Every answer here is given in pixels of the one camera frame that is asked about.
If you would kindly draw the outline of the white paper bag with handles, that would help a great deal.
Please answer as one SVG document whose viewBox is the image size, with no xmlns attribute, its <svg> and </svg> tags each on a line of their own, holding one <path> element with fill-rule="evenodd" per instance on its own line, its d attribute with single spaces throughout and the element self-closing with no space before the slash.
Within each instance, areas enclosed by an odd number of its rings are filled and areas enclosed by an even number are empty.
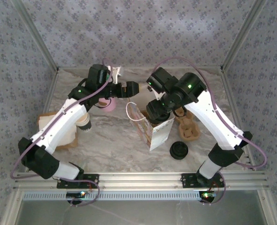
<svg viewBox="0 0 277 225">
<path fill-rule="evenodd" d="M 140 111 L 145 110 L 152 100 L 156 99 L 151 87 L 146 83 L 140 83 L 139 94 L 129 98 L 125 107 L 128 118 L 150 151 L 165 143 L 175 118 L 174 114 L 170 113 L 164 121 L 154 123 L 150 119 L 148 122 Z"/>
</svg>

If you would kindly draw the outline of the black cup lid stack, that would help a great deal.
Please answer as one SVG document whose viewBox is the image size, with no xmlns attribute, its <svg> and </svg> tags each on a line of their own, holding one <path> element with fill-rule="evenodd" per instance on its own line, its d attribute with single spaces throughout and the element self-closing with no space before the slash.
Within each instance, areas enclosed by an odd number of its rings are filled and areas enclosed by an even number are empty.
<svg viewBox="0 0 277 225">
<path fill-rule="evenodd" d="M 169 153 L 174 159 L 182 160 L 188 154 L 188 146 L 181 141 L 174 142 L 169 149 Z"/>
</svg>

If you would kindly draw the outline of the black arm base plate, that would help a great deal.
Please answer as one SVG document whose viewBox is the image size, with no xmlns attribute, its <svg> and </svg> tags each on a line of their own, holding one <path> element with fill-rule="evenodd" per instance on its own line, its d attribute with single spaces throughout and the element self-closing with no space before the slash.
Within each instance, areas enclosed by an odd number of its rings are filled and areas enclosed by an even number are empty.
<svg viewBox="0 0 277 225">
<path fill-rule="evenodd" d="M 58 189 L 96 189 L 96 184 L 99 183 L 99 175 L 98 174 L 79 174 L 75 180 L 67 181 L 63 179 L 59 179 L 57 182 Z"/>
<path fill-rule="evenodd" d="M 216 173 L 211 179 L 207 179 L 197 173 L 183 173 L 180 181 L 183 188 L 210 188 L 216 184 L 219 188 L 223 188 L 224 182 L 220 174 Z"/>
</svg>

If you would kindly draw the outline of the wide aluminium frame rail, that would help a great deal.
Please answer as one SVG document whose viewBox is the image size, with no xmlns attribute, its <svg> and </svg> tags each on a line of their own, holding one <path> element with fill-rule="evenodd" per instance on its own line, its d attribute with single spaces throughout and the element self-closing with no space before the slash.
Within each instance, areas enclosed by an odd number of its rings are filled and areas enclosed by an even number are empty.
<svg viewBox="0 0 277 225">
<path fill-rule="evenodd" d="M 261 171 L 222 171 L 224 187 L 214 184 L 210 188 L 183 188 L 181 172 L 102 172 L 99 173 L 101 190 L 261 190 L 268 189 L 266 175 Z"/>
</svg>

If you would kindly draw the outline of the green-lit controller board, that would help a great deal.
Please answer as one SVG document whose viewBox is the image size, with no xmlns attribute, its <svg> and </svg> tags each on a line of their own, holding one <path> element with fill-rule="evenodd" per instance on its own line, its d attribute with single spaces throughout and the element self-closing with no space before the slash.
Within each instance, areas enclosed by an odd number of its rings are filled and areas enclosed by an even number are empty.
<svg viewBox="0 0 277 225">
<path fill-rule="evenodd" d="M 212 199 L 214 199 L 215 197 L 216 197 L 216 193 L 215 192 L 202 192 L 202 191 L 200 191 L 199 192 L 199 194 L 200 194 L 200 197 L 201 197 L 201 199 L 205 199 L 205 200 L 212 200 Z"/>
<path fill-rule="evenodd" d="M 66 198 L 85 198 L 86 192 L 80 191 L 80 192 L 67 192 Z"/>
</svg>

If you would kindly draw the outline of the black and white paper cup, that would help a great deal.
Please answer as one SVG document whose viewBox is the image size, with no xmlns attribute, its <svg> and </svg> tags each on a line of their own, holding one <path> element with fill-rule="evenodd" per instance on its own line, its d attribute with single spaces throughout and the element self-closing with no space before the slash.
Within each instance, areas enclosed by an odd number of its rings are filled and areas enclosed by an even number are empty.
<svg viewBox="0 0 277 225">
<path fill-rule="evenodd" d="M 80 119 L 78 119 L 76 121 L 76 125 L 79 126 L 79 127 L 82 127 L 82 126 L 86 126 L 88 123 L 90 122 L 90 118 L 89 117 L 81 117 Z"/>
<path fill-rule="evenodd" d="M 91 124 L 91 121 L 90 121 L 86 126 L 79 127 L 79 129 L 84 131 L 84 132 L 88 132 L 91 129 L 91 127 L 92 127 L 92 124 Z"/>
<path fill-rule="evenodd" d="M 87 120 L 89 120 L 89 113 L 85 113 L 83 116 L 81 116 L 77 121 L 76 123 L 84 123 L 86 122 Z"/>
</svg>

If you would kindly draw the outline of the aluminium frame post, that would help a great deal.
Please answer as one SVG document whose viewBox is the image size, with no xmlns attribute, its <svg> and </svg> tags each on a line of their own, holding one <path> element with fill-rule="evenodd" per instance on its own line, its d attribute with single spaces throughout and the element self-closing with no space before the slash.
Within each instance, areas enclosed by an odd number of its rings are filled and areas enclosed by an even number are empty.
<svg viewBox="0 0 277 225">
<path fill-rule="evenodd" d="M 258 16 L 266 5 L 267 0 L 254 0 L 246 18 L 239 29 L 229 51 L 227 52 L 225 59 L 221 65 L 221 70 L 223 72 L 227 71 L 231 66 L 232 62 L 235 60 L 240 48 L 242 47 L 244 41 L 247 38 L 248 33 L 252 29 L 254 23 L 256 22 Z"/>
<path fill-rule="evenodd" d="M 53 71 L 57 71 L 58 67 L 53 60 L 51 53 L 49 52 L 42 36 L 39 34 L 37 27 L 34 24 L 34 21 L 29 14 L 26 6 L 24 5 L 22 0 L 10 0 L 13 4 L 14 8 L 17 10 L 21 20 L 23 21 L 24 25 L 26 26 L 27 30 L 29 31 L 33 41 L 35 42 L 37 48 L 42 53 L 44 59 L 46 60 L 47 64 Z"/>
</svg>

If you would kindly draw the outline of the brown teddy bear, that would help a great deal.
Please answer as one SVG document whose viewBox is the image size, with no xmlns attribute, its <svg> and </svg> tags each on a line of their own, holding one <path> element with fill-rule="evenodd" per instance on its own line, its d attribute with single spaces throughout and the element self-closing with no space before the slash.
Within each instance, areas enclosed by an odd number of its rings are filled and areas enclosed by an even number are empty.
<svg viewBox="0 0 277 225">
<path fill-rule="evenodd" d="M 194 121 L 194 115 L 190 111 L 184 111 L 183 108 L 178 108 L 174 112 L 175 120 L 179 123 L 178 130 L 180 137 L 186 141 L 195 141 L 200 137 L 200 129 Z"/>
</svg>

